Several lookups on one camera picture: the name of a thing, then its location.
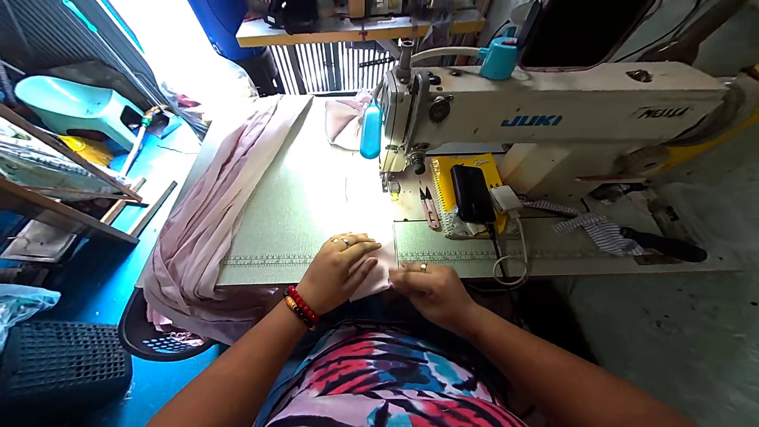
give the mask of sewing machine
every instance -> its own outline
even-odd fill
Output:
[[[723,101],[726,87],[678,62],[603,63],[584,71],[412,68],[408,84],[385,74],[379,169],[424,173],[446,143],[513,144],[499,164],[529,198],[576,201],[620,176],[618,159],[677,137]]]

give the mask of person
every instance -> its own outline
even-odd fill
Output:
[[[342,303],[374,268],[380,247],[365,234],[333,236],[296,293],[316,315]],[[556,425],[693,426],[675,410],[478,305],[450,267],[405,264],[392,288],[428,321],[468,341]],[[148,425],[253,425],[269,389],[306,333],[283,300],[174,396]],[[339,324],[299,365],[268,413],[267,426],[524,425],[510,413],[492,375],[476,376],[463,346],[433,343],[381,324]]]

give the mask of concrete floor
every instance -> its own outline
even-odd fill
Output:
[[[200,142],[183,125],[163,140],[150,135],[129,176],[144,176],[140,191],[150,200],[175,180],[178,187],[140,235],[137,246],[90,240],[80,245],[46,287],[61,292],[60,302],[36,318],[118,324],[137,277],[192,166]],[[114,225],[127,229],[140,208],[127,207]],[[180,362],[149,362],[132,357],[134,376],[123,399],[91,414],[85,425],[135,426],[147,421],[218,356],[218,346]]]
[[[657,179],[713,191],[713,220],[743,241],[736,250],[743,271],[604,277],[566,287],[602,365],[702,427],[759,425],[757,141],[754,125]]]

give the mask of black power bank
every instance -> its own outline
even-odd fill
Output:
[[[451,167],[451,180],[458,216],[463,221],[473,224],[496,222],[496,212],[490,202],[490,191],[482,169],[454,165]]]

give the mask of charging cable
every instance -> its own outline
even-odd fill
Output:
[[[493,246],[494,246],[494,248],[496,250],[496,257],[498,257],[498,259],[496,260],[496,263],[493,264],[493,279],[495,279],[496,282],[502,284],[503,286],[508,287],[509,289],[517,289],[518,287],[520,287],[521,285],[523,285],[525,282],[527,282],[527,279],[530,277],[530,274],[529,274],[529,264],[528,264],[529,259],[528,259],[528,256],[527,256],[527,243],[525,243],[525,241],[524,241],[524,229],[522,228],[521,220],[519,219],[519,213],[516,210],[510,210],[509,211],[509,218],[512,219],[512,220],[514,220],[514,221],[516,221],[516,223],[517,223],[517,228],[519,230],[519,237],[520,237],[521,242],[522,242],[522,255],[524,257],[520,258],[520,257],[515,256],[515,255],[500,256],[501,253],[500,253],[500,251],[498,249],[498,242],[496,240],[495,230],[493,230],[490,233],[490,239],[493,241]],[[519,278],[517,280],[513,281],[513,282],[506,282],[504,280],[501,280],[498,277],[498,273],[496,273],[496,268],[500,267],[501,274],[502,274],[503,278],[504,279],[506,278],[506,272],[505,272],[505,268],[503,267],[503,263],[506,262],[506,260],[509,260],[509,259],[512,259],[512,260],[517,261],[517,262],[519,262],[519,263],[521,263],[521,264],[524,265],[524,270],[522,271],[521,276],[519,276]]]

